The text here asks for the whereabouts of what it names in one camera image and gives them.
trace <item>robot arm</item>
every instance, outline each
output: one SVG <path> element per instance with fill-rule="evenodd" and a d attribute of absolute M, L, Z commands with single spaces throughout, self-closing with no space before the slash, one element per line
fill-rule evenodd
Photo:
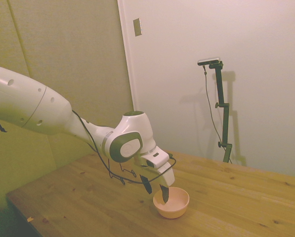
<path fill-rule="evenodd" d="M 47 135 L 66 133 L 90 145 L 93 145 L 93 137 L 101 154 L 119 163 L 131 160 L 133 169 L 141 174 L 142 180 L 150 180 L 170 167 L 169 155 L 156 146 L 145 113 L 134 111 L 124 114 L 116 128 L 96 126 L 80 119 L 72 111 L 70 103 L 56 91 L 1 67 L 0 119 Z M 172 169 L 158 181 L 165 187 L 172 185 Z"/>

